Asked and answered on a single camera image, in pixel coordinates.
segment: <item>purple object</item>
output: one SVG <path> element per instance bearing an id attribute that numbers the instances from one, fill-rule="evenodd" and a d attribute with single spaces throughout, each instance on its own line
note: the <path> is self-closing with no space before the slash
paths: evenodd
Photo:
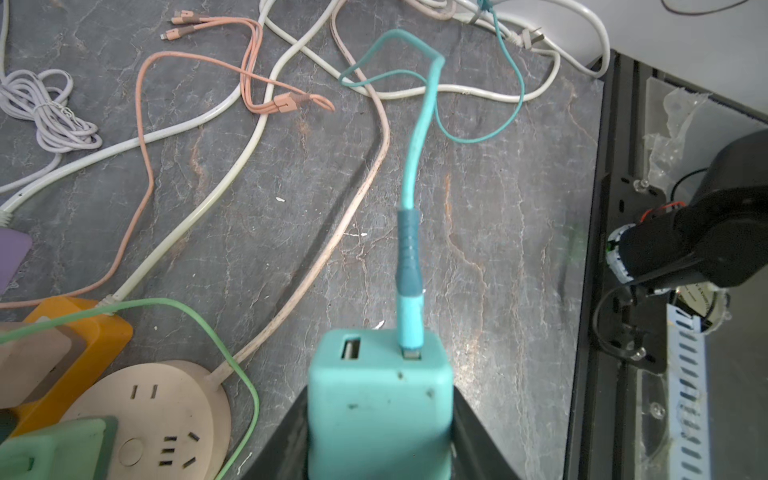
<path id="1" fill-rule="evenodd" d="M 8 288 L 31 248 L 32 237 L 26 233 L 0 228 L 0 294 Z"/>

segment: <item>white wall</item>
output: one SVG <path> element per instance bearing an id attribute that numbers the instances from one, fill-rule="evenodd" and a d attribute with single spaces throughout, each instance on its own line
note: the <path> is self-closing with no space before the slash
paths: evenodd
<path id="1" fill-rule="evenodd" d="M 768 1 L 750 0 L 726 12 L 681 17 L 660 0 L 579 0 L 598 14 L 611 47 L 639 61 L 768 114 Z M 736 0 L 667 0 L 680 10 L 706 11 Z M 540 0 L 495 7 L 543 27 L 566 51 L 589 63 L 598 37 L 575 13 Z"/>

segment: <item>red wire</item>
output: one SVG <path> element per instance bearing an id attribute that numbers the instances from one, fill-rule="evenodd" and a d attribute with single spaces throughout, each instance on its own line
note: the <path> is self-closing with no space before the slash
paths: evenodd
<path id="1" fill-rule="evenodd" d="M 643 223 L 645 221 L 648 214 L 655 212 L 657 210 L 661 210 L 662 208 L 669 208 L 669 207 L 685 207 L 685 202 L 683 201 L 671 202 L 669 204 L 662 205 L 661 207 L 658 207 L 658 208 L 651 208 L 649 211 L 645 212 L 642 217 L 640 217 L 640 223 Z"/>

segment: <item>orange power strip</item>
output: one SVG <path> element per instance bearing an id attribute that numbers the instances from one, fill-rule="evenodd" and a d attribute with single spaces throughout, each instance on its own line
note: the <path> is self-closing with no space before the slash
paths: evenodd
<path id="1" fill-rule="evenodd" d="M 38 305 L 24 322 L 35 323 L 43 316 L 58 318 L 94 308 L 97 303 L 96 300 L 56 296 Z M 12 409 L 18 424 L 11 437 L 57 423 L 72 403 L 96 383 L 134 333 L 131 324 L 119 316 L 97 315 L 67 326 L 85 340 L 85 350 L 41 399 Z"/>

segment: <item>teal usb cable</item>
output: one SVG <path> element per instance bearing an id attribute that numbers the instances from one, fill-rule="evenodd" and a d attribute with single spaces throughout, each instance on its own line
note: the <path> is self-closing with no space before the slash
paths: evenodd
<path id="1" fill-rule="evenodd" d="M 408 156 L 402 175 L 400 208 L 397 212 L 398 256 L 395 279 L 397 285 L 398 341 L 404 356 L 418 358 L 421 348 L 424 346 L 424 293 L 422 272 L 419 267 L 420 213 L 414 208 L 414 192 L 419 158 L 422 155 L 427 130 L 437 105 L 437 86 L 440 82 L 440 72 L 445 64 L 445 58 L 413 34 L 404 30 L 390 30 L 373 44 L 360 61 L 342 72 L 339 82 L 347 87 L 356 87 L 382 78 L 382 75 L 379 75 L 365 82 L 354 84 L 344 82 L 348 75 L 368 63 L 382 45 L 392 38 L 399 38 L 415 46 L 432 61 L 429 66 L 429 80 L 426 81 L 422 111 L 416 121 L 411 135 L 411 143 L 408 146 Z"/>

